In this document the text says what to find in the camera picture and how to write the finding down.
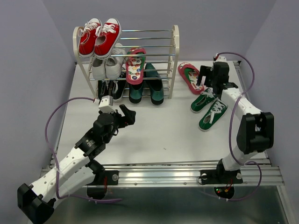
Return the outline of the green sneaker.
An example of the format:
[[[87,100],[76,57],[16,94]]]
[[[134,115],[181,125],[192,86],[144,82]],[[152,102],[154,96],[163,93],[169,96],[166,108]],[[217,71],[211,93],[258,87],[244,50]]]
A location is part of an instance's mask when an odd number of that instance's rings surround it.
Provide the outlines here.
[[[223,117],[228,105],[217,99],[212,103],[204,117],[199,121],[199,128],[202,131],[209,130],[219,119]]]
[[[190,109],[194,113],[200,112],[209,103],[214,102],[217,99],[213,93],[212,88],[207,88],[202,91],[199,96],[191,103]]]

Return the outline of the pink sandal back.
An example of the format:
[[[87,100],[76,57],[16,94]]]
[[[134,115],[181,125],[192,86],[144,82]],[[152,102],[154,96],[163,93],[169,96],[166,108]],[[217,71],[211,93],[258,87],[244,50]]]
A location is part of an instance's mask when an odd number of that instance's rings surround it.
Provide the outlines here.
[[[178,72],[186,82],[191,93],[199,95],[205,90],[202,83],[198,83],[199,70],[190,63],[183,62],[178,66]]]

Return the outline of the pink sandal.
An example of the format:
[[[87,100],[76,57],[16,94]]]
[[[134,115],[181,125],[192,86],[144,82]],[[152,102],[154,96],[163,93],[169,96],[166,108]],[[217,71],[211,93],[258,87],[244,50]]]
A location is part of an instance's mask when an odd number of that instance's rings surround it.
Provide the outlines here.
[[[186,82],[191,93],[199,95],[205,90],[202,83],[198,83],[199,70],[190,63],[183,62],[178,66],[178,72]]]
[[[126,81],[131,85],[141,84],[144,76],[146,51],[144,48],[132,48],[127,54]]]

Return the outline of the green loafer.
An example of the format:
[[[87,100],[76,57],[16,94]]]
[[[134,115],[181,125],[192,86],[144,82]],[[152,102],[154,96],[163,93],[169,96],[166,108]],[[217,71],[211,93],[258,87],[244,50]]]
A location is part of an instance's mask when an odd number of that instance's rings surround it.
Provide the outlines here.
[[[141,102],[143,86],[144,86],[143,82],[135,85],[129,84],[129,101],[131,103],[137,104]]]
[[[146,79],[145,82],[150,90],[150,98],[151,102],[154,105],[160,105],[164,101],[164,86],[163,82],[160,78],[159,73],[156,71],[156,68],[151,64],[147,63],[145,66],[146,71],[144,76],[146,78],[153,78],[153,79]]]

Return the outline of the pink sandal front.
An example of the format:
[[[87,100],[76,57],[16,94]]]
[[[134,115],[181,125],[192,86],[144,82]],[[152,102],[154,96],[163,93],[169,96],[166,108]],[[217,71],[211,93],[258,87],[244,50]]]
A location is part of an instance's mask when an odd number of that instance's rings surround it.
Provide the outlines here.
[[[127,54],[126,81],[131,85],[141,84],[144,76],[146,51],[144,48],[132,48]]]

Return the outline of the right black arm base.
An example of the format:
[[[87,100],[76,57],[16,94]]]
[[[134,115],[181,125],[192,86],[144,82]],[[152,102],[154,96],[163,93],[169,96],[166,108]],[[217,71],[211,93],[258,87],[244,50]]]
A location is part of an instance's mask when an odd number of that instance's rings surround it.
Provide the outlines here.
[[[205,169],[200,171],[197,182],[201,185],[206,184],[242,184],[242,174],[240,170],[226,171],[220,161],[215,169]]]

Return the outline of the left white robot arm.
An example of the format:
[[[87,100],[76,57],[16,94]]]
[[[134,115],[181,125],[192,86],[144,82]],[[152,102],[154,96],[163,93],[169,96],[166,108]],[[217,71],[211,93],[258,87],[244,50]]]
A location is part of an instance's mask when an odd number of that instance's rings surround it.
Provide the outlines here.
[[[93,126],[71,151],[48,173],[30,185],[17,190],[17,204],[34,224],[45,223],[53,214],[59,200],[73,196],[79,188],[107,182],[104,167],[95,158],[106,148],[120,128],[135,123],[136,112],[120,105],[123,114],[101,103],[99,116]]]

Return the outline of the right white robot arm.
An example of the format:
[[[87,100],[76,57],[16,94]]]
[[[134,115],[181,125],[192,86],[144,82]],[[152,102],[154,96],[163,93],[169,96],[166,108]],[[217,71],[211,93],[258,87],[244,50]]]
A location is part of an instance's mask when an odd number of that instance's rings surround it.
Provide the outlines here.
[[[227,62],[214,62],[211,67],[202,65],[198,80],[202,77],[206,77],[204,85],[211,87],[215,96],[232,109],[231,118],[236,116],[240,120],[236,146],[221,160],[222,167],[215,170],[216,179],[226,182],[231,178],[232,171],[239,170],[257,153],[273,147],[274,115],[255,107],[235,83],[229,82]]]

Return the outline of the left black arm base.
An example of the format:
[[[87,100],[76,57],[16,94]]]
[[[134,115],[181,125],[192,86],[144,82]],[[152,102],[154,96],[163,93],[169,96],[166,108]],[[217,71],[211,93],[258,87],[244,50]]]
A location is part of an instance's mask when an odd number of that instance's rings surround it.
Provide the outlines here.
[[[88,186],[118,185],[118,170],[107,170],[96,160],[89,162],[86,167],[89,168],[93,174],[92,182],[89,183]]]

